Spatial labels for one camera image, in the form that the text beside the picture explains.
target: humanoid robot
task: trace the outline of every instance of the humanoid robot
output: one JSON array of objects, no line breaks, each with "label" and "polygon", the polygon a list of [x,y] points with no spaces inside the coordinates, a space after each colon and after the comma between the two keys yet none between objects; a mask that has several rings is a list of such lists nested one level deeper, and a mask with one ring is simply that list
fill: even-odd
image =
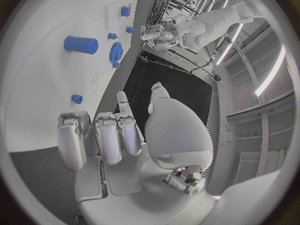
[{"label": "humanoid robot", "polygon": [[120,113],[99,113],[95,133],[85,111],[59,116],[59,152],[76,172],[75,197],[89,225],[173,224],[190,205],[205,205],[203,218],[215,205],[201,178],[213,160],[209,132],[160,82],[151,90],[146,144],[123,91]]},{"label": "humanoid robot", "polygon": [[160,25],[141,27],[141,40],[154,51],[167,51],[175,46],[198,50],[226,33],[233,24],[251,23],[262,17],[250,0],[230,0],[225,8],[204,12],[193,19],[183,14],[172,17],[174,31]]}]

